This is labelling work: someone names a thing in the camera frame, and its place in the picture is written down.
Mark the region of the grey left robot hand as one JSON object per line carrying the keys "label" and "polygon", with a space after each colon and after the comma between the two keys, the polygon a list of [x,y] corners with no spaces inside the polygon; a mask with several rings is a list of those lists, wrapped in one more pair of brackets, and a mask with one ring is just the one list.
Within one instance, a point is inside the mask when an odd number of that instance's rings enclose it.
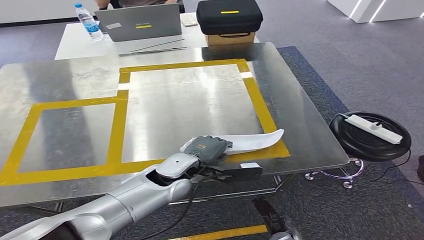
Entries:
{"label": "grey left robot hand", "polygon": [[189,140],[180,151],[197,157],[205,165],[218,166],[227,158],[227,148],[232,147],[232,141],[207,135]]}

